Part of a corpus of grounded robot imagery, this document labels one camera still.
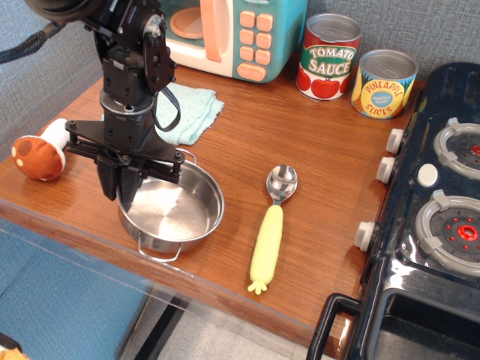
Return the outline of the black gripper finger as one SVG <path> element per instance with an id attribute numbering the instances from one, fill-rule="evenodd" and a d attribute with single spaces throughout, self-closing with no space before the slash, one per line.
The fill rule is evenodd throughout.
<path id="1" fill-rule="evenodd" d="M 104 156 L 97 156 L 95 163 L 103 195 L 111 201 L 115 200 L 119 185 L 120 166 Z"/>
<path id="2" fill-rule="evenodd" d="M 128 207 L 134 201 L 138 189 L 148 173 L 144 169 L 128 166 L 121 170 L 120 202 Z"/>

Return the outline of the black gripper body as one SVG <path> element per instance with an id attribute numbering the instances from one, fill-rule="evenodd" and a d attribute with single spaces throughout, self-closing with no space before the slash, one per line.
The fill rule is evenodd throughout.
<path id="1" fill-rule="evenodd" d="M 120 166 L 145 170 L 147 177 L 178 183 L 184 156 L 150 130 L 155 122 L 154 102 L 126 106 L 103 103 L 103 120 L 68 121 L 68 149 L 94 160 L 97 156 L 112 159 Z"/>

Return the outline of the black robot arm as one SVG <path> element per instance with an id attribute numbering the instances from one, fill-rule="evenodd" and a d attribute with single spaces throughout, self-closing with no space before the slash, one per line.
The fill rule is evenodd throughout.
<path id="1" fill-rule="evenodd" d="M 176 63 L 166 45 L 164 12 L 159 1 L 28 1 L 38 15 L 57 26 L 81 22 L 94 33 L 102 64 L 100 121 L 65 125 L 70 152 L 94 160 L 103 193 L 110 200 L 134 200 L 144 179 L 179 181 L 185 158 L 157 134 L 169 132 L 157 117 L 158 96 L 178 109 L 167 86 Z"/>

